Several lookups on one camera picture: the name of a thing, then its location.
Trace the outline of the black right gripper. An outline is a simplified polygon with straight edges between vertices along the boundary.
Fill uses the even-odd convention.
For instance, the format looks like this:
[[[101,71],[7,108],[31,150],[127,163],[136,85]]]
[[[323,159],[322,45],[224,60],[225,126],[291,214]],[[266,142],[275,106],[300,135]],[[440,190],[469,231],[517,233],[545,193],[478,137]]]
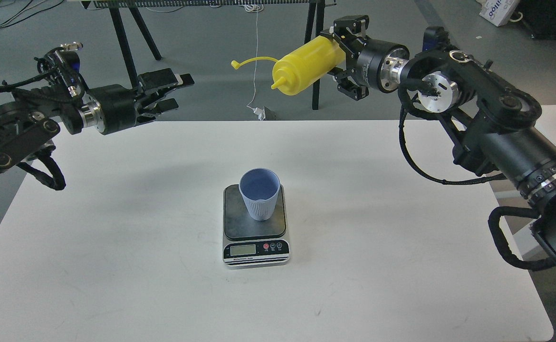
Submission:
[[[337,90],[353,100],[366,98],[368,87],[386,94],[397,90],[401,71],[409,61],[406,46],[369,38],[369,22],[367,15],[345,16],[335,19],[330,28],[320,33],[337,42],[347,57],[357,57],[354,69],[333,68]]]

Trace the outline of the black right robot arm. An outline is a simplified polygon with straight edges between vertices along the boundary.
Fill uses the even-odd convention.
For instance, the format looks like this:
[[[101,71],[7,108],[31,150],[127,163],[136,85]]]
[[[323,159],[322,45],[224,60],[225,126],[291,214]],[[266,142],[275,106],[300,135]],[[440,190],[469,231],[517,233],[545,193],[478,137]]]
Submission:
[[[501,206],[489,215],[498,253],[511,266],[542,271],[556,266],[556,146],[535,128],[540,104],[450,41],[441,26],[425,29],[422,51],[367,36],[367,15],[336,19],[321,32],[345,52],[344,69],[329,71],[341,93],[361,100],[373,88],[396,92],[401,102],[398,140],[407,163],[422,177],[443,185],[473,185],[507,179],[528,208]],[[453,162],[476,175],[465,181],[432,177],[415,164],[406,146],[408,115],[438,121],[450,137]],[[533,219],[531,234],[547,257],[515,256],[499,223],[503,216]]]

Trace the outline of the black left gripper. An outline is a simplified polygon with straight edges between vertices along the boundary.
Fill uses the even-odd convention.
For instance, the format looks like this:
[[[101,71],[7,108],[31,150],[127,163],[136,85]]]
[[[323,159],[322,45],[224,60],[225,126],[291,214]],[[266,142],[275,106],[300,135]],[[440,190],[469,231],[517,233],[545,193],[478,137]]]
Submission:
[[[163,95],[181,87],[195,84],[191,74],[177,74],[170,68],[145,72],[138,76],[140,95]],[[83,128],[95,127],[102,135],[113,134],[135,126],[156,121],[156,117],[179,108],[175,99],[140,99],[136,107],[137,91],[121,85],[94,87],[83,95],[79,110]]]

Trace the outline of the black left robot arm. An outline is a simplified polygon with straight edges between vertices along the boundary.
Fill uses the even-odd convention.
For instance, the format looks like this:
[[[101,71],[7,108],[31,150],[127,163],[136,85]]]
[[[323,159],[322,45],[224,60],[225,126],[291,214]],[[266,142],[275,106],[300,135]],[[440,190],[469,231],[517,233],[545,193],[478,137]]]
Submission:
[[[152,123],[178,108],[169,93],[194,84],[190,74],[165,68],[136,76],[132,89],[89,87],[79,71],[82,47],[72,42],[53,48],[37,58],[37,76],[0,85],[0,93],[13,96],[0,105],[0,174],[17,166],[44,186],[63,190],[65,178],[51,156],[52,138],[62,127],[78,134],[93,126],[107,135]]]

